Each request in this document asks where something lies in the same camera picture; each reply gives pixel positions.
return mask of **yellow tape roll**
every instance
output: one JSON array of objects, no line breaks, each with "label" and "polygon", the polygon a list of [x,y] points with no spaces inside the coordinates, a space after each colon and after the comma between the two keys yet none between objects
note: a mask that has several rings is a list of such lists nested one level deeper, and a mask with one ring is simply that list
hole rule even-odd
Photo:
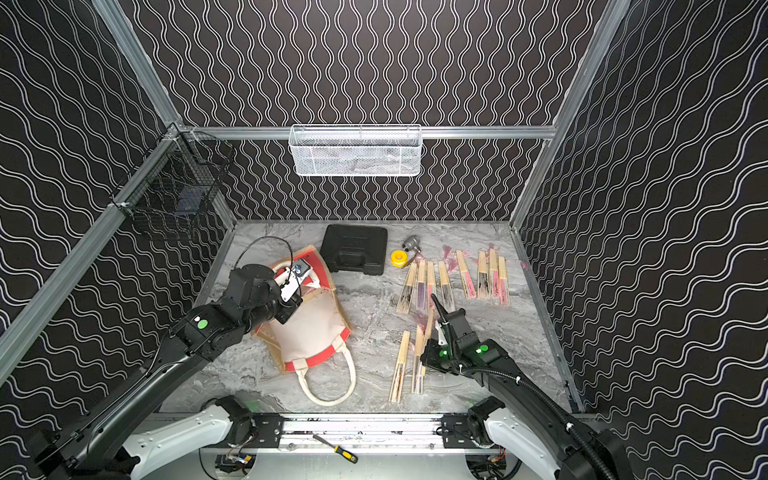
[{"label": "yellow tape roll", "polygon": [[395,250],[389,256],[389,261],[393,266],[402,267],[408,262],[408,254],[402,250]]}]

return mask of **yellow screwdriver handle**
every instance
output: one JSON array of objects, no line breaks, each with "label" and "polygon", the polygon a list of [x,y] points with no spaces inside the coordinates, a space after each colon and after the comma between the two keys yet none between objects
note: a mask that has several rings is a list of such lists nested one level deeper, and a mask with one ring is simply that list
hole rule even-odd
[{"label": "yellow screwdriver handle", "polygon": [[341,447],[336,447],[336,448],[333,449],[333,451],[338,453],[342,457],[346,458],[350,462],[357,463],[357,457],[354,456],[353,454],[347,452],[345,449],[342,449]]}]

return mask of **black wire basket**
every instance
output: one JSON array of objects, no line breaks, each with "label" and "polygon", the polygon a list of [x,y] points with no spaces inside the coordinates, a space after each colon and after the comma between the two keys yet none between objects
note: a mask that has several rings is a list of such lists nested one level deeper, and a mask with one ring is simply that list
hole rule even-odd
[{"label": "black wire basket", "polygon": [[184,132],[124,203],[136,233],[150,240],[189,240],[208,222],[235,148],[207,134]]}]

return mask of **screwdriver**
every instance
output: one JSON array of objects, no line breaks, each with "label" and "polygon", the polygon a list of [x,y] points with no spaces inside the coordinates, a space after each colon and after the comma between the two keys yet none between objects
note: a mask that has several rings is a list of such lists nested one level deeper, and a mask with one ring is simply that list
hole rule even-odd
[{"label": "screwdriver", "polygon": [[342,449],[340,446],[334,445],[333,443],[328,442],[327,440],[325,440],[320,435],[312,435],[312,438],[317,440],[318,442],[325,443],[330,448],[332,448],[334,452],[338,453],[339,455],[341,455],[342,457],[346,458],[350,462],[357,463],[357,455],[353,455],[352,453],[347,452],[345,449]]}]

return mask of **red stripe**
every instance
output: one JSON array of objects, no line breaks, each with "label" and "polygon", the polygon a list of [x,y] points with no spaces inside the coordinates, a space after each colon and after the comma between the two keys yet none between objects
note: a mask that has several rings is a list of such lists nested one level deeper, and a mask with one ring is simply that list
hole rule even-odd
[{"label": "red stripe", "polygon": [[[348,336],[349,336],[349,329],[345,328],[344,331],[341,332],[341,338],[344,341],[346,341],[346,338]],[[333,348],[333,345],[329,345],[328,348],[324,349],[322,352],[320,352],[317,355],[311,356],[310,358],[306,359],[306,364],[310,368],[312,368],[314,366],[318,366],[320,363],[323,363],[327,359],[331,358],[334,353],[336,353],[336,349]],[[293,366],[293,362],[286,362],[286,371],[287,372],[295,372],[296,371],[296,368]]]}]

